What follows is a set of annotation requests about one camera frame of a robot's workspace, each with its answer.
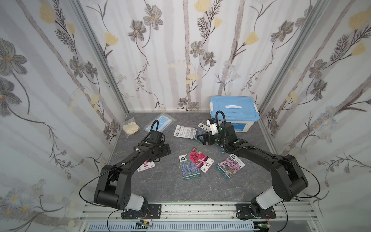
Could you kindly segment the hollyhock seed packet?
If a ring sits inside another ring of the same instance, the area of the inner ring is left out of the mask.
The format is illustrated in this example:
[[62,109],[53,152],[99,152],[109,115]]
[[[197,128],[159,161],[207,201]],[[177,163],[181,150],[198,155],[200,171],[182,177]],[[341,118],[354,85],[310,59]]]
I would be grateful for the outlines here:
[[138,169],[137,169],[137,172],[142,172],[142,171],[145,171],[145,170],[148,170],[148,169],[151,169],[151,168],[154,168],[155,167],[155,163],[154,162],[144,162]]
[[207,173],[214,164],[214,160],[211,157],[196,148],[191,149],[189,159],[204,173]]

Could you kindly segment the pink cosmos seed packet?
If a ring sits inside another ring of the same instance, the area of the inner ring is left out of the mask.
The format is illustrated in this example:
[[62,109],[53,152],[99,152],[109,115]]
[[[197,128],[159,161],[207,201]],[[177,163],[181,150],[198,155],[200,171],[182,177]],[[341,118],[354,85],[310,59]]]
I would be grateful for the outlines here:
[[230,154],[225,160],[216,165],[219,172],[227,179],[230,179],[242,168],[245,164],[234,154]]
[[228,153],[230,154],[230,148],[227,146],[226,148],[223,147],[223,145],[220,145],[220,144],[216,144],[216,146],[218,147],[218,149],[222,152],[222,153]]

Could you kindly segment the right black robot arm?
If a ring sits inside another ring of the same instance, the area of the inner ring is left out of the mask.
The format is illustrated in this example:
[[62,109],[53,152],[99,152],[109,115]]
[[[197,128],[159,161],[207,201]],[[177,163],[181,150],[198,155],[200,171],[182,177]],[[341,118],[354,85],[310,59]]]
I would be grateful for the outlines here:
[[196,138],[203,145],[220,145],[226,153],[250,160],[270,172],[272,186],[253,198],[246,209],[237,210],[241,220],[262,218],[274,205],[292,200],[308,187],[308,180],[294,156],[275,155],[253,146],[237,137],[230,122],[218,126],[216,133],[210,131]]

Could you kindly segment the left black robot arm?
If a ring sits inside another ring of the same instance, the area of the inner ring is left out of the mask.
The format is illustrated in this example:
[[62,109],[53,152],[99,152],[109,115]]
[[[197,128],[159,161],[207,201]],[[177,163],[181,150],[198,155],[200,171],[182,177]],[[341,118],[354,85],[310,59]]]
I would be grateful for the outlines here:
[[158,131],[150,131],[123,161],[103,166],[93,202],[122,210],[129,216],[141,218],[147,216],[148,200],[146,197],[132,193],[132,176],[146,161],[160,161],[170,154],[170,145],[165,143],[165,135]]

